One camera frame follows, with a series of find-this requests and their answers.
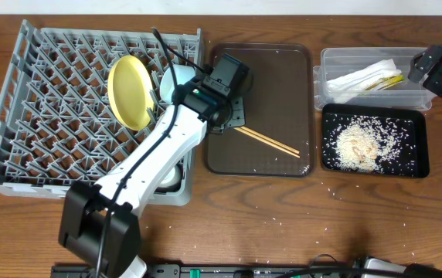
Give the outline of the green chopstick wrapper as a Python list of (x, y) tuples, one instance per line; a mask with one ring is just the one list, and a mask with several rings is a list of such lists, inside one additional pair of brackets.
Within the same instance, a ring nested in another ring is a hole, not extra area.
[(402, 83), (403, 81), (404, 81), (403, 75), (381, 78), (378, 81), (376, 81), (374, 84), (369, 86), (367, 90), (368, 91), (385, 90), (390, 88), (391, 86), (395, 86), (398, 83)]

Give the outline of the cream plastic cup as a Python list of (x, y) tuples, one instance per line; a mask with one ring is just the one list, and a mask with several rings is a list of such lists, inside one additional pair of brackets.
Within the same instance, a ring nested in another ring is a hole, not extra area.
[(182, 172), (178, 165), (174, 166), (155, 189), (159, 193), (176, 192), (181, 184)]

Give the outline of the yellow plate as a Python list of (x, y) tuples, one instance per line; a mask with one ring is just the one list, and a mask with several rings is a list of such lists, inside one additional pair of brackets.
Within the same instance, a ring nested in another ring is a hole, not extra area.
[(148, 109), (154, 107), (150, 95), (151, 78), (144, 64), (135, 56), (122, 56), (107, 78), (107, 93), (111, 110), (125, 127), (139, 131), (148, 126)]

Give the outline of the white napkin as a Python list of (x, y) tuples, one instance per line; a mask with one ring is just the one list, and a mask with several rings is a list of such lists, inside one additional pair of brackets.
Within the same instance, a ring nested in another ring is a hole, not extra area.
[(364, 97), (370, 92), (367, 88), (381, 78), (402, 75), (393, 59), (383, 59), (364, 69), (340, 76), (326, 82), (335, 103), (347, 103), (356, 97)]

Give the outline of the rice leftovers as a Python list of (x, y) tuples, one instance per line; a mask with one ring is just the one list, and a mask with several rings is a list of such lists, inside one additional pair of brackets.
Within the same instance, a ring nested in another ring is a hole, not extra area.
[(411, 120), (351, 114), (325, 114), (322, 162), (330, 170), (417, 175), (417, 151)]

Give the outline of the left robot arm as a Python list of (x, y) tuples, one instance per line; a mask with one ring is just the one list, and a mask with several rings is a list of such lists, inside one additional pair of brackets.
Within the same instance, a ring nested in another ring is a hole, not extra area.
[(139, 219), (149, 198), (177, 162), (212, 127), (224, 126), (243, 89), (188, 82), (172, 94), (155, 129), (114, 170), (66, 193), (59, 243), (89, 263), (96, 277), (142, 277)]

